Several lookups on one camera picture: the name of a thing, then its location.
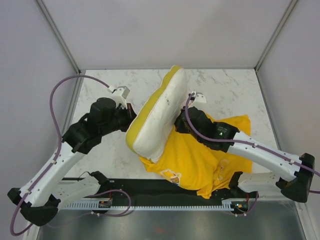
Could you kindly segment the white pillow yellow piping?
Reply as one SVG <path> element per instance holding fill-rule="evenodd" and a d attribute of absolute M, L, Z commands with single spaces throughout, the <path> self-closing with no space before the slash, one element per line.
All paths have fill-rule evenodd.
<path fill-rule="evenodd" d="M 187 94 L 186 71 L 174 65 L 130 124 L 125 135 L 127 146 L 140 157 L 157 163 Z"/>

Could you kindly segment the yellow pillowcase with logo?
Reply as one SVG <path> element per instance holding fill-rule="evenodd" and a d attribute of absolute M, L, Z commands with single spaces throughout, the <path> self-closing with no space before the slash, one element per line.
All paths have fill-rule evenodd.
<path fill-rule="evenodd" d="M 211 150 L 193 136 L 171 128 L 158 162 L 140 157 L 147 172 L 156 173 L 183 189 L 209 199 L 215 190 L 229 187 L 235 172 L 251 173 L 251 160 L 223 151 Z"/>

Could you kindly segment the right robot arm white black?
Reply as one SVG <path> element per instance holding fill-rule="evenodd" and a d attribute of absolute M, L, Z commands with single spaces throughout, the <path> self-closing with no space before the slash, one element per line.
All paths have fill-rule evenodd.
<path fill-rule="evenodd" d="M 298 203 L 307 202 L 315 174 L 314 156 L 308 153 L 298 156 L 266 146 L 231 124 L 212 121 L 196 107 L 183 108 L 174 125 L 178 133 L 191 134 L 211 150 L 243 157 L 269 170 L 265 173 L 236 171 L 228 184 L 233 197 L 276 192 Z"/>

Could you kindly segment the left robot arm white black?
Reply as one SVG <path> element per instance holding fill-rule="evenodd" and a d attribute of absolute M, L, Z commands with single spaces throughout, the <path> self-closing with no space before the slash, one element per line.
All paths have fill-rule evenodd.
<path fill-rule="evenodd" d="M 42 169 L 21 188 L 12 188 L 9 199 L 22 216 L 36 226 L 49 223 L 65 206 L 88 196 L 105 197 L 109 179 L 100 171 L 68 186 L 60 181 L 102 138 L 116 131 L 126 132 L 136 117 L 130 103 L 123 105 L 111 98 L 99 98 L 90 111 L 72 124 L 61 138 L 61 145 Z"/>

